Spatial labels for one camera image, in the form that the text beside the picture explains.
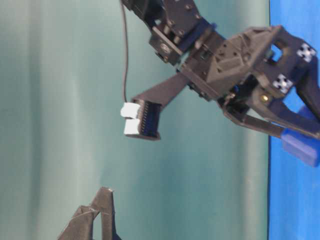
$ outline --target teal backdrop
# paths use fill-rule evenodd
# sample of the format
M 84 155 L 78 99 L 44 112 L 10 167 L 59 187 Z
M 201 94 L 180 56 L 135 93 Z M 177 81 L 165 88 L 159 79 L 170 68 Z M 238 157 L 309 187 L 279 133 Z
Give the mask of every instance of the teal backdrop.
M 225 37 L 269 25 L 267 0 L 196 3 Z M 127 18 L 132 97 L 175 71 Z M 124 137 L 123 55 L 118 0 L 0 1 L 0 239 L 55 239 L 100 186 L 123 240 L 267 239 L 267 136 L 185 90 L 161 141 Z

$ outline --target gripper jaw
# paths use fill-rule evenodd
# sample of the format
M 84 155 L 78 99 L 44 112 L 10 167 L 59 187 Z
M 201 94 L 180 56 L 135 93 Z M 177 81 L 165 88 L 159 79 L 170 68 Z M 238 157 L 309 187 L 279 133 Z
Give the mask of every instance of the gripper jaw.
M 318 122 L 290 111 L 283 103 L 296 87 L 320 119 L 318 59 L 308 43 L 282 26 L 251 27 L 227 40 L 214 31 L 211 35 L 182 67 L 198 93 L 218 101 L 225 116 L 238 125 L 276 137 L 290 128 L 320 139 Z M 282 52 L 277 60 L 270 55 L 272 46 Z M 266 121 L 248 116 L 249 109 Z
M 102 240 L 121 240 L 117 235 L 113 191 L 102 187 L 89 206 L 80 206 L 57 240 L 93 240 L 94 220 L 101 214 Z

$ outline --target black cable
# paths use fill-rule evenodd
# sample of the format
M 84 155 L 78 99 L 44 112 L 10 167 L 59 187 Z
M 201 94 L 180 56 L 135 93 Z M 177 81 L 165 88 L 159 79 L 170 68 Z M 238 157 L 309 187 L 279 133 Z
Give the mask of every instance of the black cable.
M 127 27 L 127 18 L 125 7 L 122 0 L 119 0 L 122 12 L 122 19 L 123 19 L 123 35 L 124 35 L 124 73 L 123 73 L 123 80 L 122 80 L 122 96 L 123 100 L 127 102 L 127 77 L 128 77 L 128 68 L 129 68 L 129 43 L 128 43 L 128 27 Z

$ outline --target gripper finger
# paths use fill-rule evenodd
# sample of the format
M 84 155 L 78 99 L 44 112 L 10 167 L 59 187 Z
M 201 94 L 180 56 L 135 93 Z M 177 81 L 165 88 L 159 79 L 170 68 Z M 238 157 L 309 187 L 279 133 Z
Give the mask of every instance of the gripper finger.
M 320 89 L 318 86 L 318 58 L 314 57 L 309 69 L 296 85 L 296 92 L 314 116 L 320 121 Z
M 80 206 L 57 240 L 92 240 L 98 214 L 88 206 Z
M 303 135 L 320 139 L 320 123 L 291 111 L 283 99 L 274 99 L 269 103 L 261 103 L 259 95 L 250 103 L 250 107 L 266 120 L 279 124 L 284 128 L 295 130 Z

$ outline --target metal screw head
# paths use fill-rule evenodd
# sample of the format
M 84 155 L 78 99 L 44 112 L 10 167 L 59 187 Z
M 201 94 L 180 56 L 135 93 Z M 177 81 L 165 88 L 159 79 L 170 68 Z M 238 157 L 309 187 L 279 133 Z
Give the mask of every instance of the metal screw head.
M 170 47 L 168 47 L 166 44 L 161 43 L 160 48 L 166 53 L 166 54 L 170 54 L 171 53 L 171 49 Z
M 179 30 L 179 32 L 178 32 L 178 33 L 179 33 L 179 35 L 180 35 L 180 36 L 185 35 L 185 31 L 183 31 L 183 30 Z
M 262 95 L 260 97 L 261 102 L 267 103 L 269 101 L 269 97 L 267 95 Z
M 191 10 L 191 9 L 192 9 L 192 5 L 191 5 L 191 4 L 187 4 L 187 5 L 185 5 L 185 9 L 187 9 L 187 10 Z
M 168 25 L 169 25 L 170 27 L 172 27 L 173 25 L 175 25 L 175 21 L 173 21 L 173 20 L 168 20 Z

